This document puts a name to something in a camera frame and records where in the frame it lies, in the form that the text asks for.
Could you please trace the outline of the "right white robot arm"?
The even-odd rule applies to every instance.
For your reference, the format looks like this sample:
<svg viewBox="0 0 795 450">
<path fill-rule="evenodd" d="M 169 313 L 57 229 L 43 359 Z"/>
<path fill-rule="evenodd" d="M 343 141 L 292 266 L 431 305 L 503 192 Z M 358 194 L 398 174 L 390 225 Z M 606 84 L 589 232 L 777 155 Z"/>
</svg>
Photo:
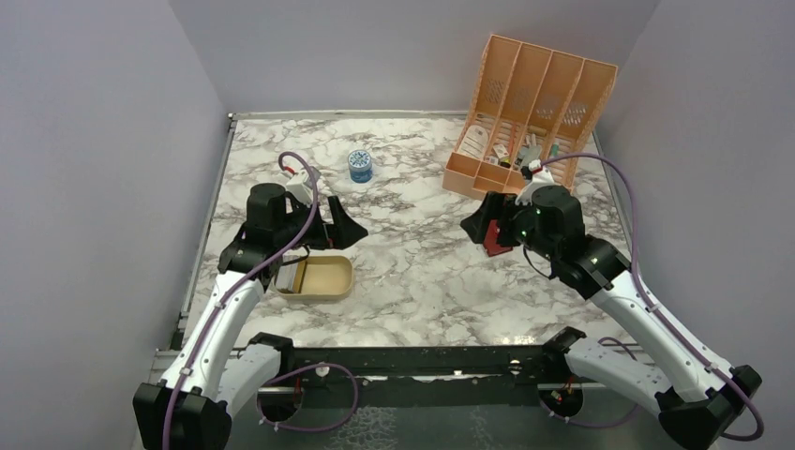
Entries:
<svg viewBox="0 0 795 450">
<path fill-rule="evenodd" d="M 541 187 L 527 202 L 490 191 L 460 226 L 475 244 L 494 229 L 499 246 L 543 257 L 552 278 L 606 312 L 654 362 L 646 366 L 568 327 L 546 343 L 540 359 L 552 381 L 574 374 L 603 384 L 655 415 L 684 449 L 710 448 L 747 410 L 760 374 L 695 338 L 618 249 L 586 233 L 580 202 L 566 188 Z"/>
</svg>

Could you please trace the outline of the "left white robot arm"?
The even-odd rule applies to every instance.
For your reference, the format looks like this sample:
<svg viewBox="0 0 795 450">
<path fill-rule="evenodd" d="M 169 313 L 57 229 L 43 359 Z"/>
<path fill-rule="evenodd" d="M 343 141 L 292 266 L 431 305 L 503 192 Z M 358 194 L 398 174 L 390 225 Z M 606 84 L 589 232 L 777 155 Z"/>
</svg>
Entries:
<svg viewBox="0 0 795 450">
<path fill-rule="evenodd" d="M 210 299 L 179 355 L 154 383 L 142 383 L 132 400 L 146 449 L 222 449 L 233 418 L 268 381 L 284 384 L 294 373 L 290 341 L 252 343 L 231 362 L 247 317 L 296 247 L 345 249 L 368 236 L 336 196 L 327 199 L 326 222 L 315 200 L 300 202 L 284 186 L 262 183 L 248 195 L 246 219 L 222 251 Z"/>
</svg>

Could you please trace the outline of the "red leather card holder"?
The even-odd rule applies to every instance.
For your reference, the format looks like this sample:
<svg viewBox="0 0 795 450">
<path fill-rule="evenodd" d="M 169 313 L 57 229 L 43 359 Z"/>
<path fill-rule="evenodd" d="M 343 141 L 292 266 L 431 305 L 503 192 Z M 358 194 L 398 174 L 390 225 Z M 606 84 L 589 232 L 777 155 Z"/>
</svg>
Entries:
<svg viewBox="0 0 795 450">
<path fill-rule="evenodd" d="M 487 234 L 483 242 L 483 248 L 489 258 L 495 257 L 513 250 L 512 247 L 503 246 L 498 242 L 500 228 L 498 220 L 493 219 L 489 222 Z"/>
</svg>

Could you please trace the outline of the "beige oval tray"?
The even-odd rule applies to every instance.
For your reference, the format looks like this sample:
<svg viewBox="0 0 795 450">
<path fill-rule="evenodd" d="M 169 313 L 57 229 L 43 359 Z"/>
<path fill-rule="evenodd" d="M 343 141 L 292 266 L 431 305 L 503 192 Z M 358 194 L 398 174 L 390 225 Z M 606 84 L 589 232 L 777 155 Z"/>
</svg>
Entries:
<svg viewBox="0 0 795 450">
<path fill-rule="evenodd" d="M 289 301 L 338 301 L 349 296 L 353 290 L 353 264 L 344 256 L 288 257 L 285 263 L 290 260 L 307 261 L 300 292 L 293 294 L 278 292 L 273 286 L 275 277 L 271 281 L 271 287 Z"/>
</svg>

